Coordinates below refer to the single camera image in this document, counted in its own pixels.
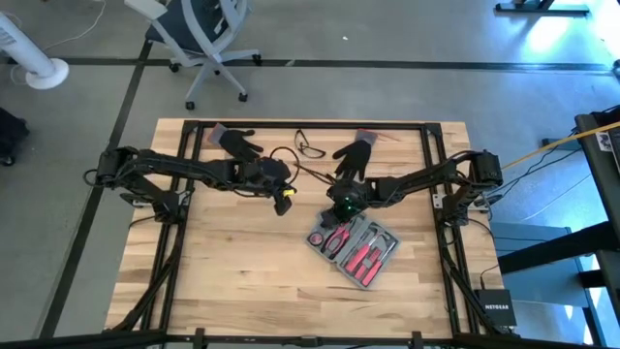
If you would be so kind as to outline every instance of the wooden tabletop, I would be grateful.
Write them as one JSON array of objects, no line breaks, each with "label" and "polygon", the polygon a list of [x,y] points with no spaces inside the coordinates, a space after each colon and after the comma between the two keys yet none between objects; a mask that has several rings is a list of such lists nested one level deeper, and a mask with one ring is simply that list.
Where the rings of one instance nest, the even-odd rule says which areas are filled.
[{"label": "wooden tabletop", "polygon": [[[183,121],[160,119],[151,148],[175,155]],[[448,156],[469,149],[463,122],[444,122],[442,128]],[[209,131],[204,132],[200,159],[226,158],[224,150],[206,141]],[[355,130],[309,129],[304,133],[312,146],[328,155],[319,160],[300,155],[302,163],[332,173],[337,161],[330,154],[350,143]],[[367,176],[399,176],[424,167],[418,131],[380,133]],[[295,129],[257,129],[249,141],[264,147],[268,155],[276,146],[295,147],[294,134]],[[276,157],[294,170],[291,154],[279,151]],[[150,179],[162,188],[170,186],[169,178],[153,175]],[[213,335],[409,337],[412,331],[420,331],[424,338],[451,337],[428,190],[389,208],[366,210],[393,230],[402,244],[372,290],[361,291],[303,241],[318,213],[331,204],[327,185],[302,172],[294,187],[298,193],[292,196],[293,207],[278,217],[272,200],[241,198],[197,183],[169,333],[190,334],[202,327]],[[150,208],[137,209],[134,219],[149,215]],[[488,224],[483,214],[470,213],[470,217]],[[130,230],[106,327],[120,322],[146,290],[160,226],[147,221]],[[462,227],[462,235],[472,285],[477,287],[481,272],[497,265],[493,240],[476,224]],[[499,269],[485,273],[484,282],[487,287],[501,288]],[[454,289],[461,330],[466,332],[464,300]],[[159,297],[155,324],[161,301]]]}]

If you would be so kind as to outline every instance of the concrete floor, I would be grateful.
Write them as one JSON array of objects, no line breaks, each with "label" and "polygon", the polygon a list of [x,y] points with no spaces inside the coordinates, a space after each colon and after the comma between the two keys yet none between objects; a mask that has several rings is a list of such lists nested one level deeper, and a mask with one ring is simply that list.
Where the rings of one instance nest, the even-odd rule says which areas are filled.
[{"label": "concrete floor", "polygon": [[[496,16],[495,1],[257,0],[233,44],[259,48],[269,59],[602,63],[613,57],[592,18]],[[20,17],[41,47],[88,27],[102,3],[85,0],[4,0],[0,11]],[[84,38],[53,48],[63,57],[136,58],[147,23],[120,0],[108,0],[99,25]],[[155,46],[149,58],[168,58]],[[14,85],[0,66],[0,106],[32,130],[18,163],[0,169],[0,341],[36,336],[76,231],[88,187],[118,116],[131,66],[74,66],[50,91]],[[183,108],[196,69],[172,74],[147,67],[121,145],[149,146],[160,117],[270,117],[461,120],[474,148],[504,163],[530,152],[539,139],[570,133],[578,113],[618,104],[620,84],[609,74],[489,72],[376,68],[231,68],[248,89],[241,104],[222,79],[209,79],[197,109]],[[531,163],[505,173],[512,178]],[[581,154],[532,175],[494,206],[495,221],[573,230],[605,219],[591,178],[528,218],[589,174]],[[117,193],[99,206],[57,335],[95,333],[104,324],[132,210]],[[566,331],[557,306],[518,306],[526,337],[581,342]]]}]

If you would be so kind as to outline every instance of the pliers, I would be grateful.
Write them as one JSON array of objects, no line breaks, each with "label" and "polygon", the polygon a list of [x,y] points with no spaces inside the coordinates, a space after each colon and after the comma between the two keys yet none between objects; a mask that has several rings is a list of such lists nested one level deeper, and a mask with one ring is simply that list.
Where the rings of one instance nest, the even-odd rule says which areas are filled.
[{"label": "pliers", "polygon": [[347,228],[345,228],[344,226],[338,227],[336,231],[333,232],[329,236],[329,238],[327,238],[327,241],[325,242],[323,247],[321,247],[321,252],[325,253],[326,250],[329,248],[329,250],[331,251],[329,259],[333,259],[334,257],[336,257],[336,254],[338,254],[342,246],[345,245],[345,242],[347,242],[350,236],[351,235],[349,234],[349,230]]}]

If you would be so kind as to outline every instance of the white fan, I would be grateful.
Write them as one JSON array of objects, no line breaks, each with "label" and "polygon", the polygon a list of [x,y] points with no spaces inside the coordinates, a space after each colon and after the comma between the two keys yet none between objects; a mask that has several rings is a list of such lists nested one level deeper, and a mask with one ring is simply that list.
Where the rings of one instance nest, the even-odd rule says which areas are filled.
[{"label": "white fan", "polygon": [[56,87],[69,75],[69,65],[48,58],[13,22],[0,13],[0,49],[6,51],[28,72],[26,83],[36,89]]}]

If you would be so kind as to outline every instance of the tool kit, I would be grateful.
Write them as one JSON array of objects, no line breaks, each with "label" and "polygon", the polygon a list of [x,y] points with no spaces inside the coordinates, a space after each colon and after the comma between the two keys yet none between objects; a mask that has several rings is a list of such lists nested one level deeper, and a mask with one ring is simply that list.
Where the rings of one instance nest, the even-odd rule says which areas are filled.
[{"label": "tool kit", "polygon": [[368,289],[392,257],[400,240],[376,221],[359,214],[336,228],[319,222],[306,242],[357,287]]}]

